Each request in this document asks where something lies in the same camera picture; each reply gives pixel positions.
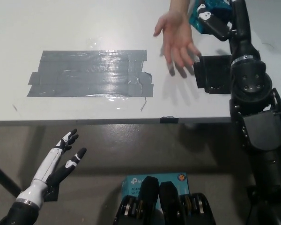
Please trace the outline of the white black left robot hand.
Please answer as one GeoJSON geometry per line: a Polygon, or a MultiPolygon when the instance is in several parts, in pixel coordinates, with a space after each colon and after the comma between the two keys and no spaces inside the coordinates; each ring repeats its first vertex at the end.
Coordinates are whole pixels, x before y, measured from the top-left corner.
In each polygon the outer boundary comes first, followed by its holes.
{"type": "Polygon", "coordinates": [[[46,195],[51,189],[55,189],[80,163],[87,149],[81,148],[63,166],[57,169],[63,154],[72,148],[72,144],[79,135],[77,129],[68,132],[49,151],[35,173],[30,186],[22,191],[16,198],[16,202],[24,203],[38,210],[42,208],[46,195]]]}

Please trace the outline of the bare person hand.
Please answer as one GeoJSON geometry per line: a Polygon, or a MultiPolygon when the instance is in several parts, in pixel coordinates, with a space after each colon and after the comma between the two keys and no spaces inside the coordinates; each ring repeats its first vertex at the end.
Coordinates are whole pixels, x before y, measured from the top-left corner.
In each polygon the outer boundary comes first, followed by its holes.
{"type": "Polygon", "coordinates": [[[163,55],[167,64],[175,63],[184,68],[194,64],[190,53],[200,56],[201,53],[192,39],[192,29],[187,16],[177,10],[169,10],[157,21],[153,36],[163,35],[163,55]]]}

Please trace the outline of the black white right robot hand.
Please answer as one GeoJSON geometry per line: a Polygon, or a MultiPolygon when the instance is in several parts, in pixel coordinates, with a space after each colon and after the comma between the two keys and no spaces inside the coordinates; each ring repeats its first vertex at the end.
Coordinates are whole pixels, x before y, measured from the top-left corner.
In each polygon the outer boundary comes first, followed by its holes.
{"type": "Polygon", "coordinates": [[[207,9],[204,0],[200,0],[196,8],[199,22],[218,40],[229,41],[231,66],[260,63],[259,51],[251,43],[251,27],[245,1],[230,0],[229,4],[232,8],[231,28],[207,9]]]}

